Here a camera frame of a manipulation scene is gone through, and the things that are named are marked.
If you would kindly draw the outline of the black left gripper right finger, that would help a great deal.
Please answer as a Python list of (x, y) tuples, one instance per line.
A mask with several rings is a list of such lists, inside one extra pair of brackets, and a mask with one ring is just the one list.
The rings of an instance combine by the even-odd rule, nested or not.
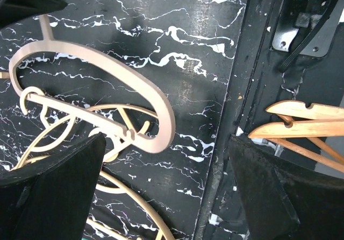
[(251, 239), (343, 239), (343, 179), (233, 136), (229, 157)]

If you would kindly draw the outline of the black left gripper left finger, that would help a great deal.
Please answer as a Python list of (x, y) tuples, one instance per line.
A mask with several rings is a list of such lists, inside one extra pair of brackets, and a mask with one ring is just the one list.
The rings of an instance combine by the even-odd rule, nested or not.
[(99, 133), (1, 173), (1, 239), (81, 239), (105, 147)]

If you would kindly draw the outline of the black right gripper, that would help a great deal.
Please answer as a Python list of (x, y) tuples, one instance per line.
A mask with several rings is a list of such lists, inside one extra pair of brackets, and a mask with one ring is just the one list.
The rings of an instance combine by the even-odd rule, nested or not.
[(1, 29), (32, 16), (63, 10), (65, 0), (1, 0)]

